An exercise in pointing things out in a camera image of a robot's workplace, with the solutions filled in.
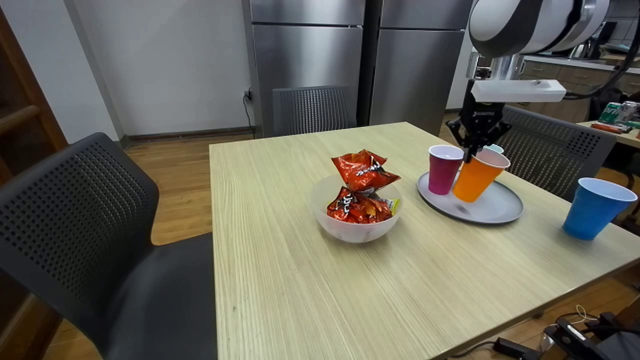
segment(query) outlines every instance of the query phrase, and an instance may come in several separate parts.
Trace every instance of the pink cup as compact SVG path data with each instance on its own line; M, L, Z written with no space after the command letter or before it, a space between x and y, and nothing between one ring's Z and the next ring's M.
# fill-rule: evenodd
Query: pink cup
M434 145L429 148L429 191L436 195L447 195L465 152L451 145Z

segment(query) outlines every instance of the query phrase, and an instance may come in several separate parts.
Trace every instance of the blue cup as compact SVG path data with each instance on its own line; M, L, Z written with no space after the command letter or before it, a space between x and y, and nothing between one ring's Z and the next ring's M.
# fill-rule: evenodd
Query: blue cup
M583 177L562 228L569 235L593 240L620 211L638 196L631 190L608 181Z

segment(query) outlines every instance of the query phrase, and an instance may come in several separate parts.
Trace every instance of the refrigerator door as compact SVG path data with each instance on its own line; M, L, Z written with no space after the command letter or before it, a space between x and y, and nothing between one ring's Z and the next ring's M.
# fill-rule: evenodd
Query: refrigerator door
M362 28L254 25L253 34L265 137L273 136L276 88L346 85L355 113Z
M438 135L463 36L380 30L370 125L407 121Z
M474 0L384 0L381 28L465 29Z
M362 25L365 0L249 0L252 22Z

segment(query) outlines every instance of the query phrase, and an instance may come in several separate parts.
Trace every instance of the chair backrest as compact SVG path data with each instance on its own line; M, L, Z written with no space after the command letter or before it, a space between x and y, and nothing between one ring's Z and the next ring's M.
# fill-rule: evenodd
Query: chair backrest
M0 268L100 348L112 294L153 246L157 201L156 184L91 135L0 189Z
M273 89L274 136L315 133L356 126L348 86Z
M512 106L503 115L513 126L497 141L511 160L507 171L568 201L578 179L595 176L616 144L613 134Z

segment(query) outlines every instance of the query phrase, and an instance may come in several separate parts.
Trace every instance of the table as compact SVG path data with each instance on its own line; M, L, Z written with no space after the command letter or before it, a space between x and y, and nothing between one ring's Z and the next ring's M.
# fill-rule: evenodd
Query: table
M579 122L578 125L591 127L591 124L593 124L594 122L595 121ZM640 149L640 139L636 138L638 132L638 129L633 129L629 134L616 134L618 136L618 142L635 147L636 149Z
M441 215L416 188L440 143L402 122L211 145L219 359L443 359L640 258L640 238L614 225L568 236L569 204L507 172L516 222ZM386 236L343 243L309 192L337 174L332 156L363 148L402 177L404 208Z

